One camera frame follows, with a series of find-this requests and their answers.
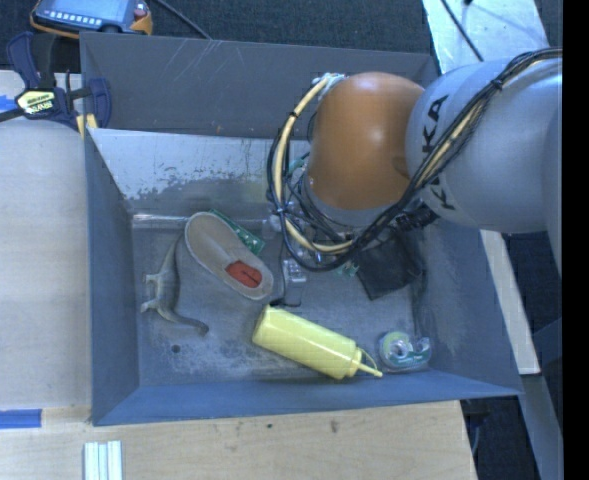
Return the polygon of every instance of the black cable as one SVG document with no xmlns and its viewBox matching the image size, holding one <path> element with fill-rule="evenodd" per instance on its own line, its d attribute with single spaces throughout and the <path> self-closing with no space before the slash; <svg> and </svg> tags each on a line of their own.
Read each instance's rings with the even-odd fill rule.
<svg viewBox="0 0 589 480">
<path fill-rule="evenodd" d="M 447 0 L 440 0 L 440 1 L 443 4 L 443 7 L 445 7 L 445 10 L 447 11 L 447 14 L 449 14 L 450 15 L 450 18 L 452 18 L 452 21 L 454 22 L 454 25 L 456 25 L 456 28 L 458 28 L 459 32 L 463 36 L 463 39 L 465 39 L 465 42 L 472 49 L 472 51 L 474 52 L 474 55 L 476 55 L 476 58 L 480 62 L 483 62 L 484 59 L 483 59 L 483 56 L 481 55 L 481 52 L 479 52 L 478 49 L 476 48 L 476 46 L 474 46 L 474 43 L 472 42 L 472 40 L 470 39 L 470 37 L 467 35 L 467 32 L 465 32 L 465 29 L 463 28 L 463 25 L 461 25 L 461 23 L 458 21 L 458 19 L 454 15 L 454 12 L 452 11 L 452 8 L 449 6 L 449 4 L 447 3 Z"/>
<path fill-rule="evenodd" d="M 153 0 L 153 1 L 156 2 L 158 5 L 160 5 L 161 7 L 164 7 L 167 11 L 171 12 L 172 14 L 174 14 L 183 23 L 188 24 L 190 27 L 192 27 L 194 30 L 196 30 L 205 39 L 212 39 L 212 37 L 207 32 L 205 32 L 201 27 L 199 27 L 196 23 L 194 23 L 188 17 L 186 17 L 183 14 L 181 14 L 180 11 L 178 11 L 177 9 L 175 9 L 174 7 L 172 7 L 170 4 L 168 4 L 164 0 Z"/>
</svg>

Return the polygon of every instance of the green object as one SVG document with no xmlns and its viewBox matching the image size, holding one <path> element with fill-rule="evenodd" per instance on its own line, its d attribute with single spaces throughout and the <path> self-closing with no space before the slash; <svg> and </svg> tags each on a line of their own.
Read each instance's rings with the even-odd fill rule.
<svg viewBox="0 0 589 480">
<path fill-rule="evenodd" d="M 256 235 L 250 233 L 247 229 L 242 226 L 239 226 L 236 222 L 230 219 L 227 215 L 222 214 L 218 210 L 210 210 L 209 213 L 213 213 L 217 217 L 221 218 L 225 221 L 227 225 L 229 225 L 236 235 L 241 239 L 241 242 L 247 247 L 253 254 L 256 256 L 263 250 L 265 247 L 265 242 L 261 240 Z"/>
</svg>

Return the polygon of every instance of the yellow cable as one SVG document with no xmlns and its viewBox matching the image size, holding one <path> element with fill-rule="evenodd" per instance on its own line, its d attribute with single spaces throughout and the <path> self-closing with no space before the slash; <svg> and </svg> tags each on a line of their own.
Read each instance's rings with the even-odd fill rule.
<svg viewBox="0 0 589 480">
<path fill-rule="evenodd" d="M 292 127 L 296 122 L 296 119 L 301 114 L 301 112 L 305 109 L 305 107 L 309 104 L 312 99 L 327 85 L 329 79 L 327 77 L 322 78 L 316 85 L 314 85 L 308 92 L 303 96 L 301 101 L 298 103 L 290 117 L 285 122 L 285 126 L 283 126 L 283 131 L 279 137 L 279 143 L 276 148 L 276 152 L 274 154 L 275 161 L 273 167 L 272 177 L 274 180 L 274 191 L 276 194 L 276 199 L 278 204 L 283 207 L 283 191 L 282 191 L 282 176 L 281 173 L 283 172 L 283 160 L 285 158 L 285 150 L 287 144 L 289 142 L 289 136 L 292 131 Z M 287 232 L 303 247 L 309 249 L 311 251 L 319 251 L 324 253 L 338 253 L 347 249 L 351 244 L 352 241 L 346 241 L 342 244 L 335 244 L 335 245 L 323 245 L 317 244 L 315 242 L 310 242 L 306 237 L 304 237 L 292 224 L 289 219 L 285 218 L 285 227 Z"/>
</svg>

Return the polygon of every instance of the black object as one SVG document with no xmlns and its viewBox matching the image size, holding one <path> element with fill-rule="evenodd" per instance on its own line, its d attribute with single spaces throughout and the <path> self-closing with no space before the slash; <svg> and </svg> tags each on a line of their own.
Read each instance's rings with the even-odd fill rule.
<svg viewBox="0 0 589 480">
<path fill-rule="evenodd" d="M 404 288 L 423 273 L 412 233 L 394 232 L 384 242 L 357 255 L 356 275 L 370 300 Z"/>
<path fill-rule="evenodd" d="M 135 24 L 149 16 L 143 0 L 39 0 L 30 19 L 36 28 L 63 35 L 104 30 L 143 34 Z"/>
</svg>

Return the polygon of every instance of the kuka logo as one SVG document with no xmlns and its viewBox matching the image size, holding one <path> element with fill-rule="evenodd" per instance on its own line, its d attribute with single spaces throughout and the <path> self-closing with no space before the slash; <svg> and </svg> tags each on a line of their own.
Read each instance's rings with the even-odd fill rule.
<svg viewBox="0 0 589 480">
<path fill-rule="evenodd" d="M 425 143 L 423 144 L 423 153 L 425 156 L 429 155 L 434 147 L 436 146 L 435 143 L 432 143 L 432 140 L 434 139 L 434 136 L 436 135 L 436 128 L 438 127 L 438 120 L 439 120 L 439 113 L 441 111 L 441 106 L 443 105 L 443 102 L 448 98 L 449 95 L 445 95 L 442 98 L 439 98 L 435 101 L 432 102 L 432 104 L 430 105 L 429 110 L 427 111 L 427 117 L 434 121 L 434 127 L 432 128 L 431 131 L 427 131 L 427 127 L 423 126 L 423 139 L 425 140 Z M 447 194 L 445 193 L 445 190 L 443 190 L 442 187 L 440 187 L 440 180 L 438 179 L 438 176 L 436 178 L 434 178 L 434 181 L 430 182 L 430 185 L 433 185 L 432 188 L 430 188 L 432 194 L 434 194 L 434 196 L 441 202 L 441 206 L 443 208 L 445 208 L 446 210 L 456 210 L 456 208 L 454 208 L 454 206 L 452 206 L 450 203 L 447 202 Z"/>
</svg>

